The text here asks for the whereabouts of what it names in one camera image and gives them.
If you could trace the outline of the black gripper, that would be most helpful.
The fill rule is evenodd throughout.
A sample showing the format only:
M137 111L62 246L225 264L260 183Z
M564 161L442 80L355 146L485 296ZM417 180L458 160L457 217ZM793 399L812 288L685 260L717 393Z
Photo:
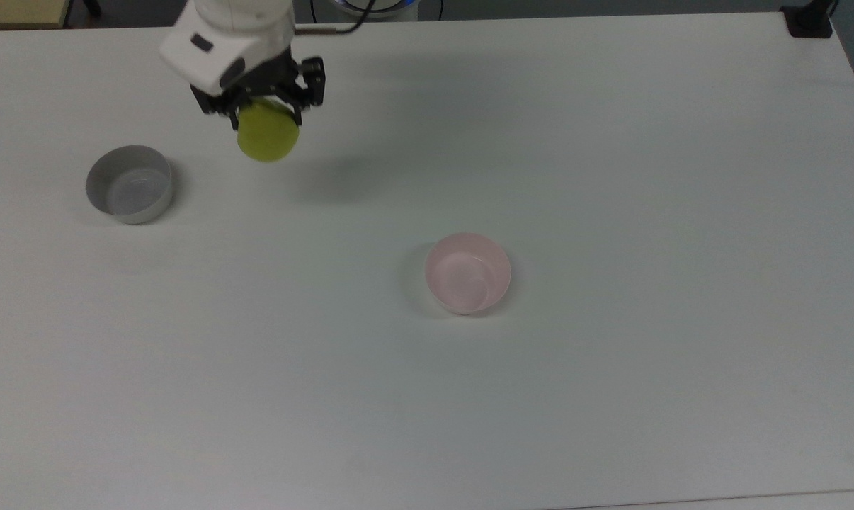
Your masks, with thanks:
M191 85L190 89L204 114L229 118L232 129L239 129L243 107L254 101L275 98L287 107L289 119L303 126L303 113L322 106L326 93L326 68L323 58L313 56L294 61L289 51L249 68L245 59L233 62L220 77L219 93L209 94Z

